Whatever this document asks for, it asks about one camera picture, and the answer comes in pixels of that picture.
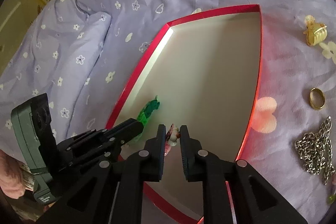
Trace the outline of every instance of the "gold ring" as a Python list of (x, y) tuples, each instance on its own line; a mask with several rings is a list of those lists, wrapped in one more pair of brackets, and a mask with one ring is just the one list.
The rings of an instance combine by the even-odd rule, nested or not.
[(310, 106), (315, 109), (315, 110), (320, 110), (324, 107), (324, 104), (326, 102), (326, 99), (324, 97), (324, 94), (322, 92), (322, 90), (318, 89), (318, 88), (313, 88), (310, 92), (309, 92), (309, 103)]

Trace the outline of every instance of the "bed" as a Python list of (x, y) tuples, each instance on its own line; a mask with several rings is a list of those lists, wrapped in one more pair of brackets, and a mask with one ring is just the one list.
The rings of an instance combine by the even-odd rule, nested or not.
[[(51, 0), (0, 77), (0, 149), (24, 161), (11, 110), (43, 92), (57, 142), (105, 127), (138, 60), (166, 22), (254, 3), (263, 17), (262, 75), (253, 130), (241, 157), (308, 223), (318, 223), (329, 208), (331, 185), (302, 170), (293, 141), (318, 129), (327, 116), (336, 117), (336, 57), (328, 43), (335, 36), (334, 0)], [(306, 45), (306, 15), (328, 26), (324, 49)], [(308, 105), (313, 87), (325, 92), (321, 111)], [(331, 139), (335, 144), (334, 134)]]

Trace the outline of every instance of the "heart outline print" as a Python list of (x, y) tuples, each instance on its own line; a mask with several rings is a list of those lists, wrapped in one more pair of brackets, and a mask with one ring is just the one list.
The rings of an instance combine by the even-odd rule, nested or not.
[(155, 13), (157, 14), (161, 14), (163, 12), (163, 8), (164, 8), (164, 4), (161, 3), (156, 9), (155, 9)]

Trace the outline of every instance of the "silver chain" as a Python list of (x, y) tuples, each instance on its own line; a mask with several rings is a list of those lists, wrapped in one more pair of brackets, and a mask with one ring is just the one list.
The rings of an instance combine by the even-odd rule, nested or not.
[(331, 118), (328, 117), (320, 126), (320, 130), (305, 133), (294, 145), (300, 159), (304, 160), (303, 169), (312, 175), (319, 175), (323, 171), (323, 184), (326, 185), (329, 178), (335, 173), (331, 162), (333, 150), (329, 139), (331, 130)]

